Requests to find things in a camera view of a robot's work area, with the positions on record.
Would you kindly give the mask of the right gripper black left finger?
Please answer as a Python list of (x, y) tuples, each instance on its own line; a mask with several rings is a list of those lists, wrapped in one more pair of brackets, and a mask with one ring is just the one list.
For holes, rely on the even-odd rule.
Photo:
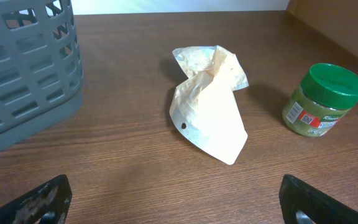
[(65, 174), (0, 207), (0, 224), (65, 223), (72, 191)]

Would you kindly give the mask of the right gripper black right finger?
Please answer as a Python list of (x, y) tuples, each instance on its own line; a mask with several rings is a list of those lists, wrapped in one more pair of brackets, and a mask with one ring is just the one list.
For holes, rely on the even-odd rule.
[(290, 174), (283, 176), (279, 201), (286, 224), (358, 224), (357, 211)]

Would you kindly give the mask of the green lid seasoning jar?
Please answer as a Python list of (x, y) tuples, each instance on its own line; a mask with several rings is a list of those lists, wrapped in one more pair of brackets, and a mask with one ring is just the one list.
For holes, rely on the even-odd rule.
[(358, 76), (329, 63), (312, 65), (282, 111), (284, 123), (311, 138), (325, 135), (358, 103)]

